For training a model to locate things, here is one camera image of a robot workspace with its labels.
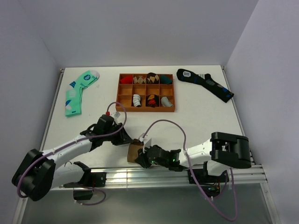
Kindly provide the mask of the tan brown ribbed sock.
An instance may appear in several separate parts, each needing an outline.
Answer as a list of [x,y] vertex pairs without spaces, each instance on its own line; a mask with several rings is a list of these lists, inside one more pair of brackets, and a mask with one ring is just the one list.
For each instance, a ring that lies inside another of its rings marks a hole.
[[134,139],[133,142],[129,144],[127,162],[140,164],[139,153],[138,151],[143,149],[143,142],[140,142],[138,139]]

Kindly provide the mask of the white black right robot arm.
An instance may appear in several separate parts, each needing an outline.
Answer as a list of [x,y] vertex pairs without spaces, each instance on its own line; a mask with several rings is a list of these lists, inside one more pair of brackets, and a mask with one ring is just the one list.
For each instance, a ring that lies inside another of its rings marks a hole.
[[171,151],[151,145],[149,139],[138,149],[135,163],[143,168],[156,164],[175,172],[203,163],[203,179],[212,182],[229,168],[251,167],[249,139],[241,135],[214,132],[210,139],[199,145]]

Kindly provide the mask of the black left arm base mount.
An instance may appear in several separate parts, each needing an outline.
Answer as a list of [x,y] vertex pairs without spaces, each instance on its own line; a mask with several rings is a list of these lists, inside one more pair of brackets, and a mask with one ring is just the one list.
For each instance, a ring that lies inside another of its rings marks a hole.
[[[96,172],[84,175],[79,182],[64,184],[64,188],[83,188],[83,190],[73,190],[73,199],[77,203],[85,206],[97,205],[106,199],[106,193],[101,189],[106,184],[106,172]],[[94,196],[102,196],[98,202],[91,202]]]

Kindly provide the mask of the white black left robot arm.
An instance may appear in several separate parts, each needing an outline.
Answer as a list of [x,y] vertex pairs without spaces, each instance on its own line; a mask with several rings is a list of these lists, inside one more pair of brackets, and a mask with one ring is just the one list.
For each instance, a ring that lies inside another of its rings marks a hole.
[[69,166],[66,163],[95,150],[105,141],[119,146],[132,143],[133,139],[122,123],[116,123],[113,117],[104,114],[96,124],[61,146],[42,152],[30,150],[15,172],[12,184],[17,187],[20,197],[32,201],[42,199],[50,189],[61,185],[91,187],[94,183],[91,168],[79,161]]

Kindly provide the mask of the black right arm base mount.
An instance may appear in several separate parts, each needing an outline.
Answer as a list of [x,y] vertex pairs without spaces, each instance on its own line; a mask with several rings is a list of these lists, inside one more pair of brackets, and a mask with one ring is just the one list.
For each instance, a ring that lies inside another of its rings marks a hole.
[[195,179],[199,182],[203,191],[208,197],[217,197],[226,188],[229,177],[224,171],[220,176],[211,176],[204,172],[204,169],[194,169]]

